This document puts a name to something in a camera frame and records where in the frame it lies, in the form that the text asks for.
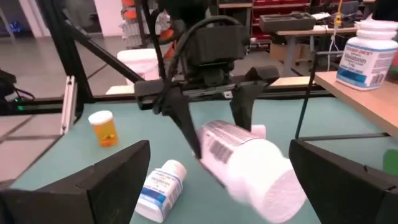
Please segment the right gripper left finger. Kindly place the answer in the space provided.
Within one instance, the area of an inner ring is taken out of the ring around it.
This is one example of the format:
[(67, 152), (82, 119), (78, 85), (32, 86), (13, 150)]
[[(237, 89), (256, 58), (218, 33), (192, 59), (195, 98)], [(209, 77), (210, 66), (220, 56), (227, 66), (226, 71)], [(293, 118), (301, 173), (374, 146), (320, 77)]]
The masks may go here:
[(141, 140), (37, 190), (2, 190), (1, 223), (129, 223), (149, 161)]

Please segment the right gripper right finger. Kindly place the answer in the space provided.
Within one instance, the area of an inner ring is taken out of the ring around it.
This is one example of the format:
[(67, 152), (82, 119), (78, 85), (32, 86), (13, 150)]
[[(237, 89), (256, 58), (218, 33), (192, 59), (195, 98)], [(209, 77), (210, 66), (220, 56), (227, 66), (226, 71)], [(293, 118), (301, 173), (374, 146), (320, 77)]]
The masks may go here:
[(289, 158), (322, 223), (397, 224), (397, 176), (300, 140)]

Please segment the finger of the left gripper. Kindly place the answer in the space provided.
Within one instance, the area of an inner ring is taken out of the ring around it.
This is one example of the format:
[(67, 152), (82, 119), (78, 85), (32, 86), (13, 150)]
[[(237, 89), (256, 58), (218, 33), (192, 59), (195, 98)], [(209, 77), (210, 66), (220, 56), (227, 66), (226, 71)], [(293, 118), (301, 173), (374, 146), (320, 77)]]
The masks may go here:
[(254, 101), (260, 94), (260, 85), (240, 85), (233, 91), (231, 112), (237, 126), (251, 131), (252, 109)]
[(160, 96), (160, 111), (169, 116), (181, 130), (194, 156), (201, 159), (201, 144), (194, 127), (187, 97), (179, 87), (173, 87)]

